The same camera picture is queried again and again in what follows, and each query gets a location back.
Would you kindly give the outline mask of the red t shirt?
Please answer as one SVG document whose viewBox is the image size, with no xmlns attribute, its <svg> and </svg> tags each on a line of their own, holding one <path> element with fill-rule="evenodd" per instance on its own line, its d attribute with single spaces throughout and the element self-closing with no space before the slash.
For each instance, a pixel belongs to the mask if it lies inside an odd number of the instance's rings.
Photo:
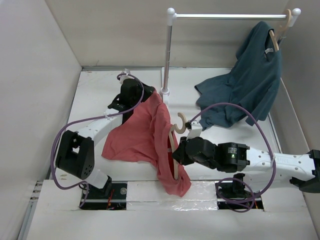
<svg viewBox="0 0 320 240">
<path fill-rule="evenodd" d="M 150 163 L 165 191 L 183 197 L 192 184 L 182 165 L 178 167 L 178 179 L 174 178 L 169 151 L 171 126 L 167 106 L 161 96 L 153 92 L 125 123 L 108 134 L 101 156 L 111 161 Z"/>
</svg>

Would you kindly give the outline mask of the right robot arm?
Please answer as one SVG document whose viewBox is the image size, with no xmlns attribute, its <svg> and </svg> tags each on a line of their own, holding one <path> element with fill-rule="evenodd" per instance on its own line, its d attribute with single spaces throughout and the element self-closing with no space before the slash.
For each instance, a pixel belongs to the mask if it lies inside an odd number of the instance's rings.
<svg viewBox="0 0 320 240">
<path fill-rule="evenodd" d="M 272 176 L 272 163 L 275 163 L 273 188 L 288 185 L 297 187 L 305 193 L 320 192 L 320 152 L 311 150 L 302 155 L 275 153 L 271 159 L 267 151 L 249 147 L 245 144 L 227 142 L 214 144 L 201 137 L 188 139 L 182 137 L 177 149 L 172 153 L 180 165 L 200 164 L 219 172 L 243 173 L 243 179 L 232 182 L 231 191 L 242 197 L 249 191 L 261 191 Z"/>
</svg>

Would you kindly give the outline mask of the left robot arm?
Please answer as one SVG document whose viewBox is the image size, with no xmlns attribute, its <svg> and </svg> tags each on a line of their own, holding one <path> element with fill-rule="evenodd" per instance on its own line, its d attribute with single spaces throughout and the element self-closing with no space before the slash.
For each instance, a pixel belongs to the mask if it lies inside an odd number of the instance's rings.
<svg viewBox="0 0 320 240">
<path fill-rule="evenodd" d="M 57 169 L 78 178 L 85 190 L 94 190 L 100 198 L 111 194 L 112 179 L 95 167 L 95 147 L 112 130 L 123 125 L 134 109 L 155 91 L 132 75 L 120 81 L 119 94 L 108 105 L 103 115 L 88 118 L 87 126 L 77 131 L 61 129 L 52 146 L 51 173 Z"/>
</svg>

